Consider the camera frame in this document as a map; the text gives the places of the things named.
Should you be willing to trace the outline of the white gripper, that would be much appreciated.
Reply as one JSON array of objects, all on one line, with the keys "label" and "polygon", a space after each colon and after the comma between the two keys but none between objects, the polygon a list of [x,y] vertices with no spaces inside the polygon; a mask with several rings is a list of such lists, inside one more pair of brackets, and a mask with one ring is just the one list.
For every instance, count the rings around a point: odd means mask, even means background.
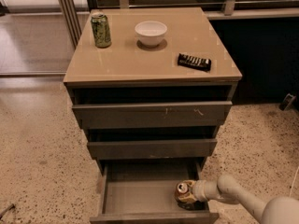
[{"label": "white gripper", "polygon": [[217,200],[220,197],[220,192],[216,181],[206,180],[184,180],[188,187],[192,187],[192,194],[181,194],[178,198],[183,203],[208,202]]}]

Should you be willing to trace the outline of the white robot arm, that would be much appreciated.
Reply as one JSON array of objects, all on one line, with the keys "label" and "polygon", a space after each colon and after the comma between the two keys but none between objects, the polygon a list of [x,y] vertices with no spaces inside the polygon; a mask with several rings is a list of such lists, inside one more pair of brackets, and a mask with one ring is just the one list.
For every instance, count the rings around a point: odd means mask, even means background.
[{"label": "white robot arm", "polygon": [[281,196],[266,203],[244,189],[231,175],[221,175],[216,181],[180,181],[175,199],[185,209],[196,202],[211,200],[240,203],[259,224],[299,224],[298,200]]}]

